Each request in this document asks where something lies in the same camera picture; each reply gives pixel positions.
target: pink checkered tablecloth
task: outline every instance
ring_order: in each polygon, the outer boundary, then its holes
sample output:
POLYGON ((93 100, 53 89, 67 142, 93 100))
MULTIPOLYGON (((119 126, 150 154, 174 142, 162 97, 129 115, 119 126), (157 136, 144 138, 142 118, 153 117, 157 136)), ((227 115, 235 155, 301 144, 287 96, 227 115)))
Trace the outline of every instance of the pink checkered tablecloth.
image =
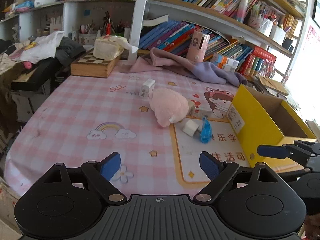
POLYGON ((124 74, 107 78, 70 76, 39 107, 13 143, 5 164, 5 180, 23 195, 53 164, 79 167, 101 161, 112 152, 121 167, 111 183, 130 194, 190 194, 199 187, 178 182, 169 128, 157 124, 139 89, 148 78, 156 88, 170 88, 210 107, 206 91, 228 91, 231 85, 204 83, 173 72, 124 74))

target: glue tube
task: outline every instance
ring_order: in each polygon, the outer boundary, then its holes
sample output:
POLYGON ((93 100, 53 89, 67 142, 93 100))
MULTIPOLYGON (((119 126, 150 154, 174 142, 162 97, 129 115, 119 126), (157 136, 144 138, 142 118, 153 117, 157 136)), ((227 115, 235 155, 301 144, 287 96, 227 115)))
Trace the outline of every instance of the glue tube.
POLYGON ((245 14, 247 12, 249 0, 241 0, 238 12, 237 12, 237 21, 243 23, 245 14))

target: gold star decoration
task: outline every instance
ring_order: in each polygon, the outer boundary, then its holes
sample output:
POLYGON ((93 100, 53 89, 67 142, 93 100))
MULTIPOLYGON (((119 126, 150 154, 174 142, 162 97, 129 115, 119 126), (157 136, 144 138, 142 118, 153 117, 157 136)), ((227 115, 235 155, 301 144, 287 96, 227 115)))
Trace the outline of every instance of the gold star decoration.
POLYGON ((188 173, 189 177, 193 179, 193 177, 195 176, 195 174, 192 171, 189 171, 188 173))
POLYGON ((173 86, 173 87, 176 86, 176 84, 174 82, 168 82, 168 85, 173 86))
POLYGON ((141 110, 141 112, 148 112, 148 107, 146 107, 146 106, 141 106, 141 107, 139 107, 139 109, 141 110))
POLYGON ((151 155, 151 157, 157 157, 158 156, 158 152, 155 150, 152 150, 151 152, 149 152, 149 154, 151 155))

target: blue toy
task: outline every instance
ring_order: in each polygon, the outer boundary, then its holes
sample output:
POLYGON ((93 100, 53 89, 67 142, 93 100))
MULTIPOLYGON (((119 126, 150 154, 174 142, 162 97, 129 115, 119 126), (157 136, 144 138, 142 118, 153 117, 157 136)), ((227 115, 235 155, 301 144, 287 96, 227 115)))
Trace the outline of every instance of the blue toy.
POLYGON ((209 121, 207 120, 207 117, 202 117, 202 121, 203 123, 202 130, 200 133, 200 141, 202 143, 208 143, 212 139, 212 128, 209 121))

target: metal screw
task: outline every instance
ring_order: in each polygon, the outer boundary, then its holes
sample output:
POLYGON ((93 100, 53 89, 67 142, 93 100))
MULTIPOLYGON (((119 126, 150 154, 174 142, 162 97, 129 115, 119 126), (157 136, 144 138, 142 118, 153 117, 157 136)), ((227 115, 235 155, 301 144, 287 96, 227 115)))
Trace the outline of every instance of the metal screw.
POLYGON ((119 202, 119 201, 122 201, 123 199, 124 199, 124 196, 122 196, 121 194, 112 194, 109 196, 109 200, 113 202, 119 202))
POLYGON ((196 196, 196 199, 201 202, 207 202, 210 201, 212 198, 208 194, 199 194, 196 196))

